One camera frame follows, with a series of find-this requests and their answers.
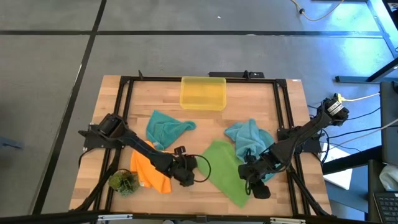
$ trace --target wooden tabletop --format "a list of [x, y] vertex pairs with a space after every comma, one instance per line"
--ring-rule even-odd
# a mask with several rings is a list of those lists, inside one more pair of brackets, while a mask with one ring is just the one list
[[[112, 113], [118, 92], [120, 76], [104, 76], [99, 91], [92, 122], [98, 124], [107, 113]], [[290, 104], [295, 125], [305, 124], [308, 109], [300, 80], [287, 80]], [[123, 111], [124, 96], [121, 103]], [[185, 146], [189, 154], [201, 154], [215, 139], [230, 141], [224, 130], [236, 122], [256, 120], [260, 129], [268, 131], [275, 140], [278, 120], [275, 108], [274, 92], [271, 84], [265, 83], [227, 83], [227, 105], [223, 111], [190, 111], [179, 105], [180, 82], [134, 82], [130, 102], [128, 124], [141, 139], [146, 139], [145, 130], [154, 110], [159, 110], [180, 121], [194, 121], [197, 128], [183, 133], [167, 150]], [[287, 116], [280, 90], [285, 126]], [[128, 169], [132, 148], [126, 147], [121, 154], [119, 168]], [[89, 152], [81, 160], [70, 208], [79, 206], [98, 182], [104, 149]], [[315, 156], [301, 154], [305, 183], [309, 191], [324, 210], [331, 213], [329, 199], [323, 180], [320, 163]], [[197, 169], [195, 177], [202, 179]], [[267, 186], [271, 198], [260, 200], [252, 195], [244, 208], [233, 204], [210, 181], [182, 187], [172, 179], [172, 193], [160, 194], [154, 189], [141, 187], [129, 197], [114, 194], [112, 212], [132, 213], [173, 213], [173, 214], [209, 214], [209, 215], [256, 215], [291, 216], [290, 197], [286, 173], [275, 175]], [[300, 190], [295, 187], [298, 209], [303, 213]], [[100, 208], [104, 208], [108, 186], [103, 190]]]

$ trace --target keyboard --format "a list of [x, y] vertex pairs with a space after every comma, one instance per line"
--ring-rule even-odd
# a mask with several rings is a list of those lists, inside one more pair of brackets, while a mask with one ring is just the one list
[[373, 197], [382, 222], [398, 224], [398, 192], [374, 193]]

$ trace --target floor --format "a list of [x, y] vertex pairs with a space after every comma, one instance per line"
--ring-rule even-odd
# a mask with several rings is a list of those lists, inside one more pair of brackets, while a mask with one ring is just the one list
[[[380, 0], [371, 0], [392, 43], [396, 30]], [[300, 0], [312, 17], [336, 2]], [[91, 30], [101, 0], [2, 0], [0, 30]], [[99, 30], [274, 30], [378, 31], [366, 3], [344, 2], [331, 16], [309, 22], [281, 0], [112, 0]], [[53, 140], [80, 69], [87, 35], [0, 35], [0, 136], [24, 143], [22, 150], [0, 150], [0, 217], [27, 215], [37, 192]], [[336, 75], [368, 76], [393, 59], [380, 37], [238, 36], [238, 35], [102, 35], [87, 63], [67, 130], [45, 213], [67, 211], [83, 138], [77, 131], [91, 120], [103, 75], [206, 76], [208, 72], [252, 70], [267, 78], [303, 81], [307, 103], [341, 93], [357, 98], [379, 91], [377, 85], [340, 84]], [[377, 97], [347, 103], [358, 116], [379, 107]], [[378, 113], [327, 128], [330, 136], [380, 125]], [[344, 136], [335, 142], [343, 142]], [[377, 146], [380, 134], [348, 143], [359, 150]], [[354, 170], [361, 177], [366, 167]], [[363, 185], [355, 186], [361, 194]], [[328, 192], [336, 195], [334, 186]], [[331, 201], [339, 217], [363, 220], [363, 212]]]

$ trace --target yellow plastic container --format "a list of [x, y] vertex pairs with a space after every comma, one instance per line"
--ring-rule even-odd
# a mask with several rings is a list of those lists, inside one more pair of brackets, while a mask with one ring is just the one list
[[226, 106], [225, 78], [182, 77], [180, 105], [186, 110], [223, 110]]

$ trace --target teal towel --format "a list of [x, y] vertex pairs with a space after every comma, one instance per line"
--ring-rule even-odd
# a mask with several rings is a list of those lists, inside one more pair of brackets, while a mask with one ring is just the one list
[[181, 122], [157, 110], [150, 117], [147, 126], [147, 139], [156, 149], [164, 150], [171, 145], [185, 130], [194, 130], [193, 121]]
[[[224, 133], [235, 142], [236, 156], [243, 162], [247, 150], [250, 150], [251, 155], [258, 159], [259, 154], [274, 143], [272, 136], [267, 131], [259, 129], [253, 119], [246, 123], [235, 123], [225, 129]], [[274, 174], [267, 174], [263, 181], [273, 176]]]

